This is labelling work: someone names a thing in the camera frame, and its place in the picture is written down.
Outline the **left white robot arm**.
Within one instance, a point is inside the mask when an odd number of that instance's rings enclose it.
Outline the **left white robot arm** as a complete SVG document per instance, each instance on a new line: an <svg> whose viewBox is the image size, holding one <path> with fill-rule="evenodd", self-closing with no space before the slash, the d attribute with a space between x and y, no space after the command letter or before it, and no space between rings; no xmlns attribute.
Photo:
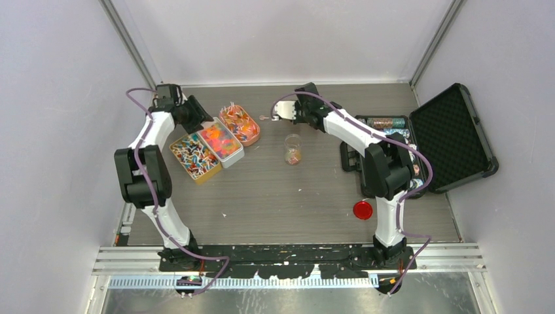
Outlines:
<svg viewBox="0 0 555 314"><path fill-rule="evenodd" d="M201 255L193 233L171 200L171 175L161 146L177 126L190 135L202 130L204 123L213 118L194 96L186 96L178 84L157 85L151 91L154 97L149 107L132 96L134 91L129 89L126 96L145 113L145 123L128 147L114 153L122 198L155 225L163 241L163 249L158 253L161 259L192 271L207 257Z"/></svg>

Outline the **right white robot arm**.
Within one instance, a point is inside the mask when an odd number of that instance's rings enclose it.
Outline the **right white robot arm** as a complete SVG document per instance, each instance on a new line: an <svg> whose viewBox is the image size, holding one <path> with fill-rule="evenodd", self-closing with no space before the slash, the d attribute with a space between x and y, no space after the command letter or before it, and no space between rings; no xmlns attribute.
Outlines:
<svg viewBox="0 0 555 314"><path fill-rule="evenodd" d="M358 152L362 189L376 200L378 225L372 256L379 267L391 268L406 249L404 199L414 177L403 136L370 128L341 106L324 100L313 83L296 88L295 94L295 120L341 139Z"/></svg>

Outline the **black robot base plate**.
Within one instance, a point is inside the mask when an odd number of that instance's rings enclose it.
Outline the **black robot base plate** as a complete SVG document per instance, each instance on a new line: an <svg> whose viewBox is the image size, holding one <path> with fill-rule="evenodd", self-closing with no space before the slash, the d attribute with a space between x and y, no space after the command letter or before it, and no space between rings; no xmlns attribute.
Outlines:
<svg viewBox="0 0 555 314"><path fill-rule="evenodd" d="M323 279L364 278L370 271L399 275L414 269L414 255L405 246L389 256L362 244L204 245L190 256L179 249L159 251L160 271L193 271L208 278L307 278L318 271Z"/></svg>

